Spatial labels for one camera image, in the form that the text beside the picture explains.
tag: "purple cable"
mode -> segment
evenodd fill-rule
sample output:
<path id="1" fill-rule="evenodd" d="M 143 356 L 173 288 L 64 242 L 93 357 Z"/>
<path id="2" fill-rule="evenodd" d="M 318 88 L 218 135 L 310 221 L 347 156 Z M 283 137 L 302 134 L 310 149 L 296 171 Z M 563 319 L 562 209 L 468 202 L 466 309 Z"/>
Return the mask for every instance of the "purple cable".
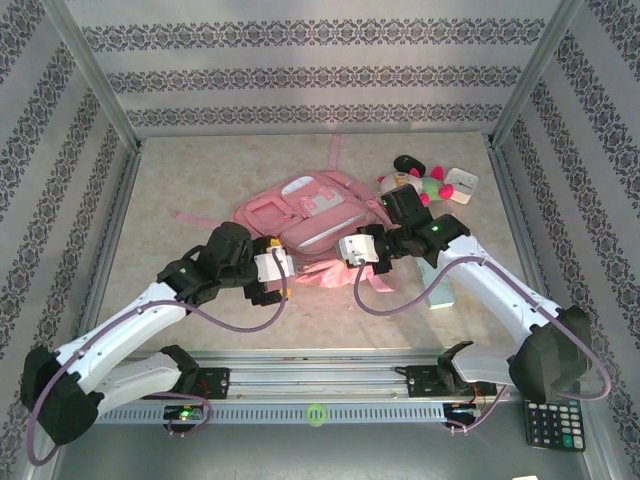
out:
<path id="1" fill-rule="evenodd" d="M 362 278 L 362 273 L 364 272 L 365 263 L 363 262 L 360 265 L 360 268 L 358 269 L 358 274 L 356 275 L 356 283 L 353 284 L 353 294 L 355 296 L 356 303 L 358 304 L 358 306 L 365 312 L 369 313 L 370 315 L 375 315 L 378 317 L 395 315 L 396 313 L 403 312 L 413 307 L 414 305 L 417 305 L 422 300 L 424 300 L 427 296 L 431 294 L 431 292 L 433 292 L 433 290 L 436 288 L 438 283 L 440 283 L 440 281 L 449 272 L 449 270 L 451 270 L 453 267 L 461 263 L 478 263 L 480 264 L 480 266 L 488 267 L 496 275 L 498 275 L 498 277 L 500 277 L 507 285 L 513 288 L 518 293 L 518 295 L 520 295 L 529 305 L 531 305 L 534 309 L 538 307 L 538 304 L 536 303 L 536 301 L 533 298 L 531 298 L 529 294 L 527 294 L 527 292 L 522 290 L 513 280 L 511 280 L 511 278 L 509 278 L 509 276 L 506 275 L 498 266 L 494 265 L 491 262 L 486 261 L 486 259 L 484 258 L 473 257 L 473 256 L 460 257 L 453 260 L 450 264 L 448 264 L 446 267 L 442 269 L 442 271 L 436 276 L 435 280 L 431 282 L 431 285 L 429 285 L 424 290 L 424 292 L 418 295 L 415 299 L 411 300 L 409 303 L 406 303 L 405 305 L 402 305 L 400 307 L 392 308 L 391 310 L 382 310 L 382 311 L 373 310 L 372 308 L 369 308 L 367 305 L 364 304 L 364 302 L 362 301 L 362 298 L 360 298 L 358 285 L 360 284 L 360 279 Z M 596 356 L 596 354 L 593 353 L 593 351 L 591 351 L 591 349 L 582 340 L 576 337 L 573 334 L 573 332 L 571 332 L 567 327 L 562 325 L 562 323 L 560 323 L 549 312 L 547 312 L 543 308 L 539 309 L 538 311 L 542 314 L 544 318 L 546 318 L 558 330 L 560 330 L 565 336 L 567 336 L 569 340 L 571 340 L 580 350 L 582 350 L 582 352 L 587 357 L 589 357 L 589 360 L 591 360 L 593 364 L 596 366 L 596 368 L 598 369 L 598 372 L 600 373 L 600 376 L 602 377 L 602 381 L 604 382 L 604 386 L 600 393 L 580 395 L 580 394 L 571 393 L 571 392 L 561 392 L 560 395 L 563 397 L 572 398 L 575 400 L 601 400 L 605 398 L 607 395 L 609 395 L 609 392 L 611 391 L 611 377 L 609 376 L 609 372 L 607 372 L 607 369 L 605 368 L 604 364 L 600 361 L 600 359 Z"/>
<path id="2" fill-rule="evenodd" d="M 471 430 L 473 430 L 474 428 L 479 427 L 480 425 L 482 425 L 482 423 L 489 417 L 489 415 L 491 415 L 491 413 L 493 413 L 493 411 L 496 409 L 496 407 L 498 406 L 498 402 L 500 401 L 500 399 L 504 396 L 505 392 L 507 391 L 507 386 L 503 386 L 500 391 L 498 392 L 498 395 L 496 395 L 496 398 L 493 400 L 493 402 L 491 403 L 491 406 L 489 407 L 489 410 L 487 410 L 486 413 L 483 413 L 480 418 L 478 418 L 475 422 L 473 422 L 471 425 L 465 425 L 462 422 L 458 422 L 457 420 L 449 420 L 447 419 L 447 423 L 450 423 L 452 425 L 456 425 L 457 427 L 460 427 L 458 430 L 454 430 L 456 432 L 460 432 L 463 431 L 464 433 L 470 432 Z"/>
<path id="3" fill-rule="evenodd" d="M 280 300 L 280 304 L 278 306 L 278 310 L 276 310 L 276 313 L 274 313 L 273 316 L 269 320 L 267 320 L 265 323 L 263 323 L 262 325 L 258 325 L 256 327 L 236 327 L 234 325 L 230 325 L 230 324 L 228 324 L 226 322 L 223 322 L 222 320 L 218 320 L 217 318 L 209 315 L 208 313 L 205 313 L 205 312 L 201 311 L 200 309 L 198 309 L 198 307 L 195 307 L 193 305 L 189 305 L 187 303 L 178 302 L 176 300 L 158 300 L 158 301 L 155 301 L 155 302 L 149 302 L 149 303 L 147 303 L 145 305 L 142 305 L 140 307 L 136 307 L 135 309 L 123 314 L 122 316 L 120 316 L 119 318 L 117 318 L 113 322 L 111 322 L 109 325 L 104 327 L 102 330 L 100 330 L 96 335 L 94 335 L 89 340 L 87 340 L 87 343 L 85 343 L 73 355 L 71 355 L 69 360 L 67 360 L 64 363 L 64 365 L 62 365 L 60 367 L 60 369 L 53 375 L 53 377 L 51 377 L 51 379 L 47 382 L 45 387 L 42 389 L 42 392 L 40 393 L 40 396 L 38 397 L 38 399 L 36 400 L 35 405 L 33 406 L 33 410 L 31 412 L 31 417 L 29 417 L 29 423 L 27 425 L 27 457 L 29 458 L 29 462 L 31 462 L 31 464 L 36 466 L 36 467 L 41 467 L 42 465 L 48 463 L 54 457 L 56 452 L 58 451 L 58 446 L 56 445 L 55 447 L 53 447 L 51 449 L 51 451 L 47 454 L 47 456 L 45 458 L 39 459 L 39 458 L 36 457 L 35 448 L 34 448 L 35 431 L 36 431 L 37 420 L 38 420 L 38 417 L 40 416 L 40 411 L 42 410 L 42 405 L 44 404 L 44 401 L 46 400 L 46 398 L 51 393 L 51 390 L 53 390 L 54 385 L 56 384 L 56 382 L 58 380 L 60 380 L 62 375 L 64 375 L 65 372 L 67 370 L 69 370 L 71 365 L 73 365 L 76 360 L 78 360 L 79 358 L 83 357 L 86 354 L 86 352 L 87 352 L 87 350 L 89 348 L 91 348 L 98 340 L 100 340 L 102 337 L 104 337 L 107 333 L 109 333 L 111 330 L 116 328 L 122 322 L 125 322 L 125 321 L 129 320 L 131 317 L 133 317 L 135 315 L 140 315 L 140 314 L 142 314 L 143 312 L 145 312 L 146 310 L 148 310 L 150 308 L 169 305 L 169 306 L 177 306 L 177 307 L 184 308 L 185 310 L 187 310 L 189 312 L 192 312 L 192 313 L 195 313 L 195 314 L 201 316 L 202 318 L 204 318 L 205 320 L 208 320 L 209 322 L 213 323 L 214 325 L 218 325 L 219 327 L 226 328 L 227 330 L 231 330 L 232 332 L 237 332 L 237 333 L 259 332 L 259 331 L 264 330 L 265 328 L 268 328 L 269 326 L 273 325 L 273 323 L 282 314 L 282 311 L 284 310 L 284 307 L 285 307 L 285 305 L 287 303 L 287 276 L 286 276 L 286 274 L 284 272 L 284 269 L 282 268 L 282 265 L 280 264 L 280 260 L 278 259 L 276 250 L 273 250 L 271 252 L 271 255 L 273 256 L 274 260 L 276 261 L 276 266 L 278 267 L 278 272 L 280 272 L 280 278 L 282 280 L 282 292 L 283 293 L 282 293 L 282 300 Z M 208 400 L 206 400 L 204 398 L 201 398 L 201 397 L 195 397 L 195 396 L 192 396 L 192 395 L 183 395 L 183 394 L 178 394 L 178 393 L 171 393 L 171 395 L 169 395 L 169 393 L 171 393 L 171 392 L 159 393 L 157 395 L 161 395 L 161 396 L 165 396 L 165 397 L 171 396 L 173 398 L 185 398 L 185 399 L 189 399 L 189 400 L 196 400 L 198 402 L 205 403 L 207 405 L 207 407 L 208 407 L 207 418 L 205 419 L 205 421 L 202 422 L 201 424 L 199 424 L 197 427 L 194 427 L 189 432 L 189 434 L 197 432 L 201 428 L 204 428 L 204 425 L 206 425 L 211 420 L 211 416 L 213 415 L 213 407 L 212 407 L 211 403 Z M 169 433 L 172 433 L 172 432 L 173 431 L 171 430 L 171 427 L 169 426 Z"/>

